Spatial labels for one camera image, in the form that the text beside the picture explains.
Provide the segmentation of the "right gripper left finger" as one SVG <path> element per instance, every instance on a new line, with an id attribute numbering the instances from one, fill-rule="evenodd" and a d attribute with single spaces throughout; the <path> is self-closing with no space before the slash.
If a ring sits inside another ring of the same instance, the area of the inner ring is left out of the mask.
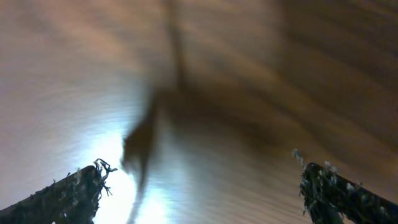
<path id="1" fill-rule="evenodd" d="M 1 224 L 93 224 L 106 180 L 117 171 L 102 159 L 1 210 Z"/>

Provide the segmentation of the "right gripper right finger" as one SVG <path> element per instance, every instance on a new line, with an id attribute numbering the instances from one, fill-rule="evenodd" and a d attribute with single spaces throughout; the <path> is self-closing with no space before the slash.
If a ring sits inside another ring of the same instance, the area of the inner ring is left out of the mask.
<path id="1" fill-rule="evenodd" d="M 292 151 L 292 157 L 303 168 L 299 195 L 303 196 L 303 214 L 309 214 L 312 223 L 397 224 L 396 203 L 338 175 L 328 161 L 306 164 L 298 149 Z"/>

